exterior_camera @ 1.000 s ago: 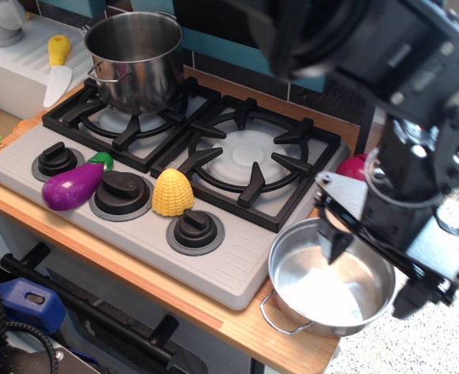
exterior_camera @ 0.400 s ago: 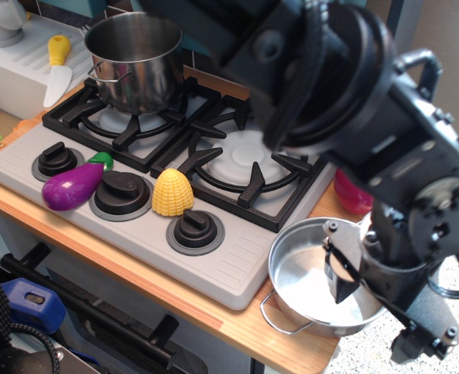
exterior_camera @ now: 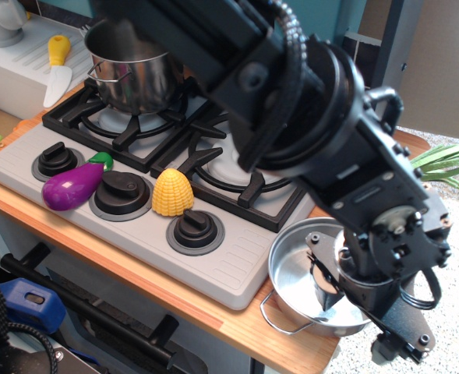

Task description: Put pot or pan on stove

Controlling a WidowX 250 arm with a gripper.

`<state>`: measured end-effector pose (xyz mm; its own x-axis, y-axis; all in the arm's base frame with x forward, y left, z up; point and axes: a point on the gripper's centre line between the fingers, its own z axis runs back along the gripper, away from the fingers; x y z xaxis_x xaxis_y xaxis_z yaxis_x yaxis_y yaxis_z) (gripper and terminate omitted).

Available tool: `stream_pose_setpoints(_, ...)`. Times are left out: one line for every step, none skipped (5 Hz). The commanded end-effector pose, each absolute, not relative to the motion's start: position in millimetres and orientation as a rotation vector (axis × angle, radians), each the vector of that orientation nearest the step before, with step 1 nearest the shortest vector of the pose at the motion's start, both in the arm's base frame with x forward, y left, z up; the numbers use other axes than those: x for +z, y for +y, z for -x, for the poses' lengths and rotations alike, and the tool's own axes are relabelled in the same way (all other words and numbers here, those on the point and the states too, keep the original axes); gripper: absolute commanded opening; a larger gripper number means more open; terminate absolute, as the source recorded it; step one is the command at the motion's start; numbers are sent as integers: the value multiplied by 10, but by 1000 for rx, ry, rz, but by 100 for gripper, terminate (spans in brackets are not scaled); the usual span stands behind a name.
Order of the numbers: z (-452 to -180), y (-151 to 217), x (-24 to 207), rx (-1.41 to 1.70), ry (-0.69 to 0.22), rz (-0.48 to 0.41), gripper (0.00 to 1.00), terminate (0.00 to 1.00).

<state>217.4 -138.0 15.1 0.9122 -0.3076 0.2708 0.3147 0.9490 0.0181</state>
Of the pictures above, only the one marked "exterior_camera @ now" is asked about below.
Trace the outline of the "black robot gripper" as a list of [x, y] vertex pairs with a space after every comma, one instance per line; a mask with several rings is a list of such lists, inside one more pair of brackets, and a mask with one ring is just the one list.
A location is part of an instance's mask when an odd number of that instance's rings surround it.
[[376, 268], [366, 277], [355, 265], [355, 247], [344, 240], [355, 240], [339, 231], [327, 235], [313, 231], [306, 237], [310, 273], [316, 298], [323, 311], [346, 298], [381, 331], [371, 346], [372, 361], [385, 365], [398, 357], [419, 364], [435, 346], [435, 337], [423, 316], [436, 307], [436, 276], [431, 269], [422, 271], [430, 296], [414, 296], [415, 275], [386, 276]]

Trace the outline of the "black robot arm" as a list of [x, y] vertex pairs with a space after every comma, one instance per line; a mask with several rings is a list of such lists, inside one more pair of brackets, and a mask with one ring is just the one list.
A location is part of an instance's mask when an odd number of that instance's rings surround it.
[[421, 362], [434, 336], [423, 312], [441, 298], [447, 210], [394, 140], [403, 103], [366, 90], [340, 48], [307, 37], [281, 1], [95, 1], [97, 14], [171, 52], [229, 115], [244, 171], [301, 186], [343, 228], [307, 239], [316, 297], [347, 298], [380, 329], [377, 364]]

